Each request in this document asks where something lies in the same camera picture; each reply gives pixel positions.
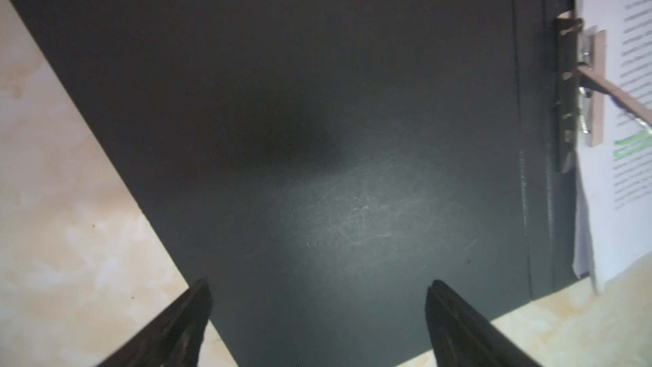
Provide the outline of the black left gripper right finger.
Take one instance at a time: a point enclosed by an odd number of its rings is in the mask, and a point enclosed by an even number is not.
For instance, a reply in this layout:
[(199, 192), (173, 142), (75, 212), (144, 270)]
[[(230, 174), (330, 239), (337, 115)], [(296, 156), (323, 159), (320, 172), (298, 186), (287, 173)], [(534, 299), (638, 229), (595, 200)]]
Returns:
[(425, 317), (439, 366), (540, 366), (442, 280), (427, 291)]

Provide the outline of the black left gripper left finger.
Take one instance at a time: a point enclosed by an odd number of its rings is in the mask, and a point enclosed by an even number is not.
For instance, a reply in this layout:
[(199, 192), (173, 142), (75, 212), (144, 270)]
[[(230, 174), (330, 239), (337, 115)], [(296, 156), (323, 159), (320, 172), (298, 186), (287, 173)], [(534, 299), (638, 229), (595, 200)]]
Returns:
[(197, 367), (212, 294), (199, 279), (99, 367)]

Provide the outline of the printed paper sheet bottom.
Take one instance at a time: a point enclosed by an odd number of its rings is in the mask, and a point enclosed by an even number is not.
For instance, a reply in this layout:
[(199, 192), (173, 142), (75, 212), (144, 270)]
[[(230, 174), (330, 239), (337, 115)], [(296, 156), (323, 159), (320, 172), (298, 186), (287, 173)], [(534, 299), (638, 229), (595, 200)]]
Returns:
[[(594, 69), (646, 109), (651, 107), (651, 0), (576, 0), (588, 34), (605, 35)], [(581, 190), (577, 220), (590, 235), (590, 275), (597, 291), (651, 252), (651, 127), (608, 95), (577, 137)]]

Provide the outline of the teal folder with black inside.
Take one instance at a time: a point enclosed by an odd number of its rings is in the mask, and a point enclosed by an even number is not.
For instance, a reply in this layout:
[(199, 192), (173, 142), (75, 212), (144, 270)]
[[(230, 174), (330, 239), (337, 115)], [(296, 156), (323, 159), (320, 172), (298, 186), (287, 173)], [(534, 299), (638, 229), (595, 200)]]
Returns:
[(391, 366), (569, 286), (574, 0), (10, 0), (241, 366)]

